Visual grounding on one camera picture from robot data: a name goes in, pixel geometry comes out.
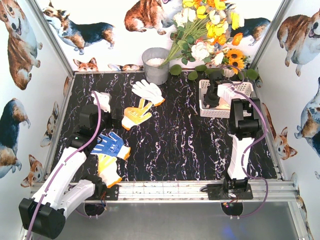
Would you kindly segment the yellow coated glove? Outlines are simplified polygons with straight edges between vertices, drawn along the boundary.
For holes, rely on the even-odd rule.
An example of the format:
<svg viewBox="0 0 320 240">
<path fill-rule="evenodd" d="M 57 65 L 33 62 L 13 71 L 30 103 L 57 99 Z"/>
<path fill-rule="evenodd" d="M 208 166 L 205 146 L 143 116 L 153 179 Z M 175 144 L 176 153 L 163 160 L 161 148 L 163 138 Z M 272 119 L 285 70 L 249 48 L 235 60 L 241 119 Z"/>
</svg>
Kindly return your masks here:
<svg viewBox="0 0 320 240">
<path fill-rule="evenodd" d="M 97 175 L 102 179 L 107 188 L 111 188 L 122 181 L 117 173 L 117 158 L 106 154 L 98 154 Z"/>
<path fill-rule="evenodd" d="M 153 104 L 151 102 L 145 104 L 145 101 L 145 99 L 141 98 L 138 107 L 127 107 L 124 109 L 121 125 L 127 131 L 152 117 L 149 110 Z"/>
</svg>

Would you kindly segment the white glove orange cuff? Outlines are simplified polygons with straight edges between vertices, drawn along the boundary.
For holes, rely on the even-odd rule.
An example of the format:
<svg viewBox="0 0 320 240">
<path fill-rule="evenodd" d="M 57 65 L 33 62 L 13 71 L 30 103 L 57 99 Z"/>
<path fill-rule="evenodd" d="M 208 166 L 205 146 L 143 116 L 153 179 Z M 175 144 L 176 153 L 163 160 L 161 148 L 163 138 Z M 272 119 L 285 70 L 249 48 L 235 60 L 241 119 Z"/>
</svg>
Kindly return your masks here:
<svg viewBox="0 0 320 240">
<path fill-rule="evenodd" d="M 132 92 L 142 99 L 150 101 L 154 106 L 159 106 L 165 101 L 160 88 L 152 82 L 148 83 L 145 79 L 134 83 Z"/>
</svg>

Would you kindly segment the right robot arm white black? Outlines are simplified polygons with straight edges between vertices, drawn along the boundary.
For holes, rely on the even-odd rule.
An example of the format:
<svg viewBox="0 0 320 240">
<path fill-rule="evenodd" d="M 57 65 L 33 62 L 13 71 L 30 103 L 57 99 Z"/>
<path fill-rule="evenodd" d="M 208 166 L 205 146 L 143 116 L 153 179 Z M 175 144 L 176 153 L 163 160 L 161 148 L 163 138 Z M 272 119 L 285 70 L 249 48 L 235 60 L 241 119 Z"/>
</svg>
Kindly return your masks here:
<svg viewBox="0 0 320 240">
<path fill-rule="evenodd" d="M 250 150 L 263 123 L 259 115 L 260 100 L 252 97 L 250 82 L 231 81 L 214 71 L 208 80 L 199 81 L 200 116 L 228 119 L 232 152 L 226 182 L 230 189 L 248 180 L 246 174 Z"/>
</svg>

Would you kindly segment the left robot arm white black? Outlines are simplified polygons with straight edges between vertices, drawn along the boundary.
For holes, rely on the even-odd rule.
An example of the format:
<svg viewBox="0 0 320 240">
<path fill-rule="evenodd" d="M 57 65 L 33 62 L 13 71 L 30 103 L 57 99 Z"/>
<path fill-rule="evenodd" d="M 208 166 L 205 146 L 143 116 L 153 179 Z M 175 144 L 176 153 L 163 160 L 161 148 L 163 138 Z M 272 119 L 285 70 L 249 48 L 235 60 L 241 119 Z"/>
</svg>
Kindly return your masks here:
<svg viewBox="0 0 320 240">
<path fill-rule="evenodd" d="M 120 180 L 116 177 L 117 158 L 97 152 L 98 174 L 86 175 L 75 186 L 68 188 L 80 166 L 94 147 L 102 142 L 99 135 L 115 126 L 110 105 L 85 105 L 79 116 L 79 125 L 68 138 L 57 165 L 45 183 L 31 198 L 23 198 L 18 206 L 24 239 L 33 233 L 55 239 L 62 232 L 68 216 L 86 199 L 98 198 L 103 187 L 111 188 Z"/>
</svg>

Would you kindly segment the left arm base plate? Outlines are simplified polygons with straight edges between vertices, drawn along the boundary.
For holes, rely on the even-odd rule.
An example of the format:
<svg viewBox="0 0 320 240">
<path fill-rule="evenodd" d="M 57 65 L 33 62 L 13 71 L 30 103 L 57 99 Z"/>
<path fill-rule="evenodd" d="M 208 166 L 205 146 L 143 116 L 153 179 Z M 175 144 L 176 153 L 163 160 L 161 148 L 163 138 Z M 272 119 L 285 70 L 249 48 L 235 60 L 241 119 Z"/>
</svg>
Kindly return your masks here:
<svg viewBox="0 0 320 240">
<path fill-rule="evenodd" d="M 86 201 L 117 201 L 120 193 L 120 186 L 118 184 L 111 188 L 103 187 L 100 195 L 93 195 L 86 199 Z"/>
</svg>

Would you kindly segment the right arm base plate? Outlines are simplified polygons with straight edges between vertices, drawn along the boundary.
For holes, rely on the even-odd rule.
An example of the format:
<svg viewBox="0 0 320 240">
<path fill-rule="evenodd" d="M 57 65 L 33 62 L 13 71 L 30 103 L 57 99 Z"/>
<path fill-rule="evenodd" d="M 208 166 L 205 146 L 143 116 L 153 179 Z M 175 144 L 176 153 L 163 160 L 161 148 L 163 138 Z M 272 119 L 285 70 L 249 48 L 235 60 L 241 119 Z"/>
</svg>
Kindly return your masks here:
<svg viewBox="0 0 320 240">
<path fill-rule="evenodd" d="M 224 189 L 222 184 L 208 184 L 206 186 L 209 200 L 252 200 L 254 198 L 251 186 L 246 189 Z"/>
</svg>

